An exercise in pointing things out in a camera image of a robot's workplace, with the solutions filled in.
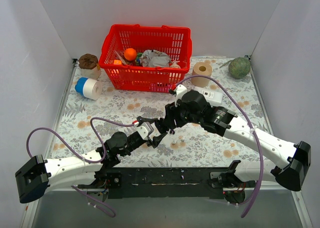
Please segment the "black earbud charging case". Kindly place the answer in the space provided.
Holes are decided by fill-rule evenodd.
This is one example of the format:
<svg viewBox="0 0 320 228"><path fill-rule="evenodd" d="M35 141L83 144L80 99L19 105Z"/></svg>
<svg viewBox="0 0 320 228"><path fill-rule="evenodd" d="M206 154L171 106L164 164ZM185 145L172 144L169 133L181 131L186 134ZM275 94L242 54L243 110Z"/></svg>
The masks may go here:
<svg viewBox="0 0 320 228"><path fill-rule="evenodd" d="M161 119L158 119L154 122L155 124L155 127L157 129L157 131L160 133L160 134L165 134L168 132L168 127L164 124L164 120L161 118Z"/></svg>

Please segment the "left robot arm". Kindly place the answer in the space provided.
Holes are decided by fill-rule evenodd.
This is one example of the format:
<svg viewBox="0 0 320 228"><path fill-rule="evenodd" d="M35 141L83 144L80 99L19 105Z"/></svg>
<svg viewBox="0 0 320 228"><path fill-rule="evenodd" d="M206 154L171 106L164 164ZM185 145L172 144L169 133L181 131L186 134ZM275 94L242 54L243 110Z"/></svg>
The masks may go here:
<svg viewBox="0 0 320 228"><path fill-rule="evenodd" d="M57 159L32 156L15 173L20 203L36 201L46 192L68 186L92 184L101 188L107 181L102 169L119 164L120 156L131 155L143 144L156 148L169 130L162 119L141 116L131 126L135 128L131 135L117 131L101 147L84 154Z"/></svg>

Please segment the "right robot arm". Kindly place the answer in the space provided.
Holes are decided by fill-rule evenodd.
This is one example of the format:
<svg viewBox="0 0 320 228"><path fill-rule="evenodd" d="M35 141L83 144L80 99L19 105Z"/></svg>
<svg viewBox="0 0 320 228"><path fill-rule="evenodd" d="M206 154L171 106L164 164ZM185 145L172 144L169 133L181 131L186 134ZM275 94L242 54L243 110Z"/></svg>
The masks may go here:
<svg viewBox="0 0 320 228"><path fill-rule="evenodd" d="M302 189L311 166L311 146L307 142L285 141L254 128L233 111L211 106L203 94L183 85L170 90L170 94L175 101L165 106L163 120L169 130L198 124L208 133L241 143L267 159L263 164L233 161L218 182L237 187L247 181L263 180L294 192Z"/></svg>

